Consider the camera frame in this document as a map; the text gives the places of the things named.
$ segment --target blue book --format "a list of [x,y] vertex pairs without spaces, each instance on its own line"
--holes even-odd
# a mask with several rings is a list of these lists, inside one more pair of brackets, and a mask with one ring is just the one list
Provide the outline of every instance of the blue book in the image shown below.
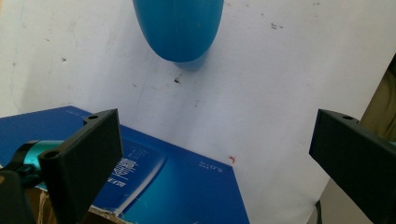
[[95,209],[118,217],[144,191],[163,167],[166,157],[156,150],[123,140],[124,155],[97,195]]
[[[89,115],[66,106],[0,119],[0,164],[28,141],[68,138]],[[123,158],[94,206],[133,223],[249,223],[232,166],[120,129]]]

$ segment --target black plastic bracket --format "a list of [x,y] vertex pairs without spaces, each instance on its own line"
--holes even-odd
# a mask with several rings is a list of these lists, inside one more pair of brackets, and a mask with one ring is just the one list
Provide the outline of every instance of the black plastic bracket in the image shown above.
[[[35,223],[21,181],[21,174],[33,174],[23,160],[34,143],[23,145],[11,163],[0,170],[0,223]],[[80,130],[38,156],[59,224],[82,220],[121,156],[117,109],[89,116]]]
[[396,147],[350,116],[319,110],[309,154],[376,224],[396,215]]

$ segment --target white backdrop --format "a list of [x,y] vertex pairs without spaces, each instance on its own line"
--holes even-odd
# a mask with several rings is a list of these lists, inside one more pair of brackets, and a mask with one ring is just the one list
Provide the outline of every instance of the white backdrop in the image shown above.
[[251,223],[303,224],[328,180],[308,155],[317,110],[361,118],[396,51],[395,8],[227,0],[204,67],[186,72],[149,48],[130,0],[4,0],[0,116],[116,107],[231,164]]

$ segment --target blue vase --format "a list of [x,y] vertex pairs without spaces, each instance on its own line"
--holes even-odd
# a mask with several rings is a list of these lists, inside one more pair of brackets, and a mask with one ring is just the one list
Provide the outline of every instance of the blue vase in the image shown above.
[[133,1],[143,35],[159,56],[187,69],[202,64],[219,29],[223,0]]

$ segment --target dark spot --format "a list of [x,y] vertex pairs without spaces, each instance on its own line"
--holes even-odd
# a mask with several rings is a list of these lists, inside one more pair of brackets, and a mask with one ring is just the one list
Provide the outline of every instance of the dark spot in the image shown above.
[[229,157],[229,158],[232,161],[232,163],[234,164],[235,163],[235,157]]

